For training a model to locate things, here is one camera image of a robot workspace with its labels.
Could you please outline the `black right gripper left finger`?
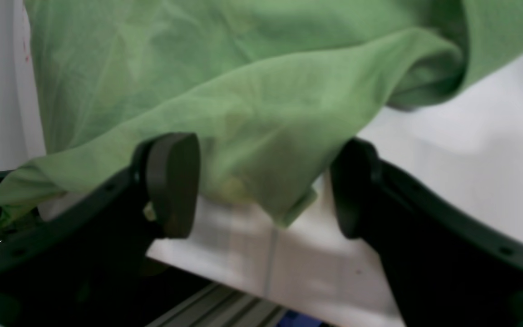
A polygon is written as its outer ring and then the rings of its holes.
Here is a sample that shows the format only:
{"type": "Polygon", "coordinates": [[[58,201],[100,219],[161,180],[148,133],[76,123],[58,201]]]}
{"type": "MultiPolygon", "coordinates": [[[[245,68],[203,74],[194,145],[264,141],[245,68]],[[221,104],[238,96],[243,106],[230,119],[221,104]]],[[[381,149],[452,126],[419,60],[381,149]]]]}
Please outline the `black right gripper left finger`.
{"type": "Polygon", "coordinates": [[[196,134],[150,139],[87,197],[0,245],[0,326],[127,325],[148,248],[191,233],[200,171],[196,134]]]}

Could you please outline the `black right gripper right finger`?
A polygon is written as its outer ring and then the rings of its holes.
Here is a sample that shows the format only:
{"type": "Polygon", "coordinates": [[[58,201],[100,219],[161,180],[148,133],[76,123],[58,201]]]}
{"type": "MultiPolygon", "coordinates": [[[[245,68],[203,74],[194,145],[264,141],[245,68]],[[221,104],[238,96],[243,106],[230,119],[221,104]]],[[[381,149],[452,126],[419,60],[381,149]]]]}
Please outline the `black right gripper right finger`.
{"type": "Polygon", "coordinates": [[[444,201],[354,138],[330,165],[346,239],[380,258],[407,327],[523,327],[523,243],[444,201]]]}

